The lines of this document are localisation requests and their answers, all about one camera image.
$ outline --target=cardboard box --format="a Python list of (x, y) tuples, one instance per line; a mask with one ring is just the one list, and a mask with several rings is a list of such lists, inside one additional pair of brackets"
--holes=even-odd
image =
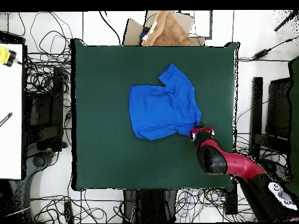
[[(124, 46), (138, 46), (140, 44), (140, 34), (143, 31), (143, 27), (132, 19), (128, 19), (127, 26), (124, 31)], [(191, 37), (193, 42), (190, 46), (203, 46), (205, 38)]]
[(190, 37), (193, 42), (189, 46), (203, 46), (206, 38), (204, 37)]
[(138, 46), (140, 44), (140, 34), (143, 27), (132, 19), (128, 19), (127, 26), (124, 31), (124, 46)]

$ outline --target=power adapter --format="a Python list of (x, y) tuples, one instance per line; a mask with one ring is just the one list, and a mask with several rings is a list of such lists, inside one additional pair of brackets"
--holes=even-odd
[(67, 224), (75, 224), (74, 222), (74, 214), (72, 212), (72, 202), (66, 201), (64, 203), (64, 217)]
[(253, 56), (253, 59), (254, 60), (258, 60), (264, 56), (266, 56), (268, 54), (269, 51), (271, 51), (272, 49), (264, 49), (262, 51), (259, 51), (258, 53), (256, 53), (254, 56)]

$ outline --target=t-shirt sleeve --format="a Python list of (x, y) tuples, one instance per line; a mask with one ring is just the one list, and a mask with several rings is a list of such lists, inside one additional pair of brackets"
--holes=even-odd
[(188, 80), (187, 76), (180, 71), (173, 63), (169, 64), (167, 69), (159, 76), (159, 80), (166, 86), (172, 87), (176, 83), (180, 83), (180, 86), (191, 85), (191, 82)]

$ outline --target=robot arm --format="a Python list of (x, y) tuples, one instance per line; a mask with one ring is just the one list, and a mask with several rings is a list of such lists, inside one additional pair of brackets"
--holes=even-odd
[(299, 221), (297, 196), (271, 179), (249, 157), (221, 149), (212, 128), (193, 129), (190, 139), (206, 173), (235, 176), (259, 222)]

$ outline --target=blue t-shirt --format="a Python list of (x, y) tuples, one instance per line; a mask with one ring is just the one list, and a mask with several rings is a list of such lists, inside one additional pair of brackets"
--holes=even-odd
[(189, 136), (201, 112), (194, 87), (187, 76), (171, 63), (159, 76), (165, 86), (132, 86), (129, 111), (136, 136), (155, 140), (174, 133)]

